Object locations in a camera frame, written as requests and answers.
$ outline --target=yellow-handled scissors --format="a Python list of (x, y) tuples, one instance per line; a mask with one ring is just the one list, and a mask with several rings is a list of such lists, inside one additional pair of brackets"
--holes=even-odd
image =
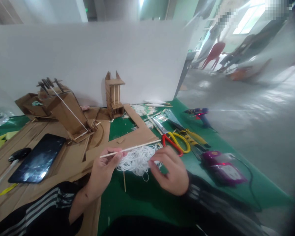
[(190, 145), (193, 145), (193, 146), (197, 147), (202, 152), (206, 152), (207, 151), (207, 149), (205, 149), (201, 144), (199, 144), (195, 140), (193, 140), (193, 138), (195, 138), (200, 143), (205, 142), (206, 143), (206, 145), (205, 145), (206, 147), (211, 147), (201, 136), (199, 136), (196, 133), (193, 133), (191, 131), (189, 131), (189, 133), (187, 133), (187, 130), (184, 127), (182, 127), (181, 125), (177, 124), (176, 122), (173, 122), (172, 120), (169, 120), (169, 121), (179, 130), (179, 133), (182, 134), (186, 138), (186, 140), (190, 143)]
[(189, 129), (185, 129), (187, 134), (192, 137), (195, 140), (198, 140), (200, 144), (203, 144), (206, 148), (211, 148), (211, 146), (202, 138), (200, 135), (197, 135), (196, 133), (190, 131)]
[[(181, 157), (183, 155), (183, 153), (188, 153), (190, 152), (190, 144), (188, 143), (188, 141), (181, 135), (177, 134), (177, 133), (171, 133), (169, 131), (167, 131), (156, 119), (152, 118), (153, 119), (153, 122), (156, 124), (156, 126), (161, 130), (161, 132), (163, 133), (162, 135), (162, 141), (163, 141), (163, 146), (165, 146), (165, 140), (167, 140), (174, 148), (177, 149), (178, 151), (178, 155)], [(173, 139), (174, 142), (172, 142), (168, 137), (167, 137), (167, 134), (170, 135), (170, 137)], [(186, 143), (186, 146), (187, 146), (187, 150), (184, 150), (180, 145), (179, 143), (177, 142), (176, 140), (176, 137), (182, 139), (185, 143)]]

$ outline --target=black mouse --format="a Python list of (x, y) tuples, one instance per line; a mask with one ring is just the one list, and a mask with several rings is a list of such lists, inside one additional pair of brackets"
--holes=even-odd
[(14, 160), (16, 160), (16, 159), (18, 159), (18, 160), (22, 160), (22, 159), (24, 159), (25, 157), (27, 157), (27, 155), (30, 153), (32, 151), (32, 149), (31, 148), (23, 148), (23, 149), (20, 149), (20, 150), (18, 150), (18, 151), (16, 151), (15, 153), (13, 153), (10, 157), (9, 157), (9, 159), (8, 159), (8, 161), (9, 162), (12, 162), (12, 161), (14, 161)]

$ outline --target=phone screen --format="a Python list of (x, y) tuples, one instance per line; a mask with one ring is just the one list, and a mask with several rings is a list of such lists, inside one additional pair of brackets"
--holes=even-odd
[(45, 134), (22, 164), (9, 178), (9, 183), (40, 183), (60, 152), (66, 139)]

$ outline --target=red chair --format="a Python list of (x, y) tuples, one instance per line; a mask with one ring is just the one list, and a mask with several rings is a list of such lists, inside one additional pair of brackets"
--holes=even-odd
[(220, 60), (220, 54), (222, 53), (224, 48), (225, 48), (225, 43), (223, 43), (223, 42), (218, 42), (218, 43), (214, 44), (210, 54), (207, 56), (206, 60), (204, 61), (203, 65), (202, 65), (202, 69), (204, 69), (210, 61), (215, 60), (213, 66), (211, 67), (211, 69), (214, 67), (213, 68), (213, 70), (214, 70), (217, 63)]

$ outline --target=power cord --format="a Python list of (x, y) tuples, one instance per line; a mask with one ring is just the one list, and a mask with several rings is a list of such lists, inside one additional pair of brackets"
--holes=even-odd
[(252, 180), (253, 180), (253, 173), (251, 171), (251, 169), (249, 168), (249, 166), (247, 166), (242, 160), (238, 159), (237, 157), (235, 156), (232, 156), (232, 158), (235, 158), (236, 160), (240, 161), (249, 171), (250, 173), (250, 180), (249, 180), (249, 189), (250, 189), (250, 192), (251, 192), (251, 195), (253, 197), (253, 199), (255, 200), (256, 204), (258, 205), (258, 211), (257, 212), (261, 212), (262, 211), (262, 207), (259, 203), (259, 201), (257, 200), (253, 190), (252, 190)]

